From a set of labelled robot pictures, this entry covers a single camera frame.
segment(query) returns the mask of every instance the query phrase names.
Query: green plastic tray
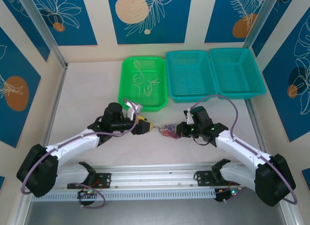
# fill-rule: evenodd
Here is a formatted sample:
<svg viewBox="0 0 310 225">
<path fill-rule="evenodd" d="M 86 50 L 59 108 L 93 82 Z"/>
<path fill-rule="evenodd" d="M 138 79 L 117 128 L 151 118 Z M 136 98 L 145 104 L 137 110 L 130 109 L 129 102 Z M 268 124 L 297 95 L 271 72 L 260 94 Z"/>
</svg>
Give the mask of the green plastic tray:
<svg viewBox="0 0 310 225">
<path fill-rule="evenodd" d="M 135 62 L 138 61 L 143 77 Z M 161 79 L 160 83 L 152 85 L 152 93 L 147 96 L 144 89 L 148 91 L 149 81 Z M 156 112 L 164 108 L 168 103 L 168 84 L 165 60 L 159 57 L 130 57 L 124 60 L 122 65 L 120 91 L 118 101 L 124 109 L 128 109 L 123 98 L 143 106 L 144 112 Z"/>
</svg>

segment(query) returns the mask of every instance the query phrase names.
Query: white table surface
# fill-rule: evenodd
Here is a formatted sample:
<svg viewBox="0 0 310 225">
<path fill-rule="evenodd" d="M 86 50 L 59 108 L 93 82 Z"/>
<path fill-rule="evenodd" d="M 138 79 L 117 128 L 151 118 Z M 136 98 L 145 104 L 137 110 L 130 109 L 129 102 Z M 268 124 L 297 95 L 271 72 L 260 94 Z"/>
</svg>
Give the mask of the white table surface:
<svg viewBox="0 0 310 225">
<path fill-rule="evenodd" d="M 122 62 L 69 64 L 49 144 L 79 134 L 103 115 L 110 102 L 117 102 L 121 66 Z M 234 100 L 234 103 L 239 110 L 235 135 L 258 148 L 244 100 Z M 179 124 L 186 121 L 183 110 L 191 105 L 174 103 L 169 99 L 168 105 L 159 112 L 141 115 L 156 125 Z M 214 123 L 221 122 L 231 127 L 235 111 L 229 102 L 212 98 L 202 105 Z M 92 166 L 176 164 L 216 162 L 223 158 L 235 160 L 229 153 L 212 145 L 200 146 L 190 138 L 175 140 L 153 129 L 144 135 L 127 134 L 122 138 L 112 138 L 100 147 L 76 156 L 69 163 L 85 161 Z"/>
</svg>

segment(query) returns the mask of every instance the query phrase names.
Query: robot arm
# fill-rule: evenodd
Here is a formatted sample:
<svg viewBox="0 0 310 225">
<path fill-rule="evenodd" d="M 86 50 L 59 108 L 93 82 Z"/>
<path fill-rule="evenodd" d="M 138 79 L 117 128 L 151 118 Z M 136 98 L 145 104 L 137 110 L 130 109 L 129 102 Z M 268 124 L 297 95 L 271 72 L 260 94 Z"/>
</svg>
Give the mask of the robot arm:
<svg viewBox="0 0 310 225">
<path fill-rule="evenodd" d="M 226 159 L 219 161 L 212 168 L 212 176 L 218 183 L 225 184 L 232 181 L 241 184 L 254 190 L 267 205 L 274 206 L 290 191 L 278 174 L 261 159 L 264 157 L 280 171 L 292 189 L 296 188 L 288 164 L 281 155 L 271 156 L 255 149 L 235 135 L 232 137 L 226 126 L 213 123 L 202 106 L 184 111 L 184 114 L 187 122 L 182 122 L 177 126 L 176 133 L 179 136 L 202 137 L 207 143 L 229 152 L 245 165 L 240 166 Z"/>
<path fill-rule="evenodd" d="M 46 153 L 56 149 L 39 164 L 35 171 L 30 175 L 26 186 L 36 196 L 40 197 L 48 193 L 53 187 L 67 185 L 75 182 L 83 182 L 86 185 L 92 185 L 94 182 L 95 170 L 87 163 L 80 162 L 74 166 L 63 166 L 74 156 L 96 148 L 107 140 L 114 131 L 129 130 L 135 123 L 134 110 L 130 104 L 127 117 L 123 115 L 123 108 L 118 103 L 110 103 L 105 109 L 103 116 L 97 118 L 94 123 L 89 125 L 82 133 L 55 145 L 43 147 L 39 144 L 33 146 L 24 162 L 22 163 L 17 178 L 24 181 L 26 175 L 33 165 Z M 141 105 L 133 104 L 139 113 Z M 133 134 L 144 134 L 152 128 L 144 118 L 138 117 L 138 123 L 131 132 Z"/>
</svg>

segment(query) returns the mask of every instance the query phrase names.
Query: teal plastic basket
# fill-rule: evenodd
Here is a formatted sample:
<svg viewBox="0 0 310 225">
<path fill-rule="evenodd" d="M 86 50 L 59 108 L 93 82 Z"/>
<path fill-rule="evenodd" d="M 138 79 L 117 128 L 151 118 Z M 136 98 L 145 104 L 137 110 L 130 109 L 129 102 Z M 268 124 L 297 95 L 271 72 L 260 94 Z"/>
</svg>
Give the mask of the teal plastic basket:
<svg viewBox="0 0 310 225">
<path fill-rule="evenodd" d="M 262 76 L 249 49 L 218 48 L 209 53 L 220 95 L 230 99 L 250 99 L 266 93 Z"/>
<path fill-rule="evenodd" d="M 166 66 L 169 94 L 175 102 L 197 102 L 206 95 L 218 94 L 206 51 L 168 52 Z"/>
</svg>

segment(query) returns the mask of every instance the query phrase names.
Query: wall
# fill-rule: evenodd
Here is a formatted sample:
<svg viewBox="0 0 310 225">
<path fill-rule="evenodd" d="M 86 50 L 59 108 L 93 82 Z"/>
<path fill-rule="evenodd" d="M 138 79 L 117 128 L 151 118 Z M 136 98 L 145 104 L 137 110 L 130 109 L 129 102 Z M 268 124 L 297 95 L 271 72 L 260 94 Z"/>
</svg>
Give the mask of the wall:
<svg viewBox="0 0 310 225">
<path fill-rule="evenodd" d="M 67 62 L 241 47 L 264 0 L 33 0 Z M 25 20 L 17 0 L 6 5 Z"/>
<path fill-rule="evenodd" d="M 84 0 L 84 2 L 98 46 L 60 47 L 68 62 L 123 60 L 132 55 L 164 56 L 167 51 L 172 50 L 207 50 L 216 47 L 241 47 L 243 44 L 243 42 L 204 43 L 215 0 L 191 0 L 184 44 L 144 45 L 118 45 L 108 0 Z"/>
<path fill-rule="evenodd" d="M 14 212 L 14 206 L 18 203 L 21 195 L 21 183 L 17 180 L 16 173 L 29 149 L 37 143 L 42 143 L 46 134 L 62 69 L 52 55 L 49 56 L 47 62 L 45 61 L 2 0 L 0 0 L 0 27 L 41 76 L 16 148 L 0 142 L 0 176 L 5 177 L 0 192 L 0 218 L 1 224 L 4 225 L 9 223 L 11 213 Z"/>
<path fill-rule="evenodd" d="M 268 38 L 260 54 L 257 56 L 257 64 L 261 71 L 268 66 L 268 63 L 272 60 L 283 42 L 308 10 L 310 6 L 309 1 L 310 0 L 292 0 L 290 6 L 287 8 L 280 22 Z M 282 61 L 286 62 L 286 56 L 282 57 Z M 278 69 L 277 72 L 279 72 L 279 74 L 285 74 L 288 70 L 289 69 L 284 67 Z M 280 78 L 281 76 L 274 73 L 274 82 L 279 81 Z M 268 144 L 269 152 L 271 154 L 281 154 L 286 158 L 289 164 L 297 185 L 295 190 L 298 198 L 297 207 L 299 208 L 304 221 L 308 222 L 310 221 L 310 192 L 304 182 L 301 171 L 310 167 L 309 133 L 289 142 L 270 92 L 268 91 L 264 96 L 254 98 L 252 101 L 254 103 L 257 116 L 259 117 L 259 121 L 261 123 L 260 125 L 263 128 L 262 131 Z M 293 112 L 294 111 L 289 108 L 289 105 L 287 105 L 286 116 L 290 118 L 293 116 Z M 292 127 L 298 129 L 298 125 L 296 124 L 292 124 Z"/>
</svg>

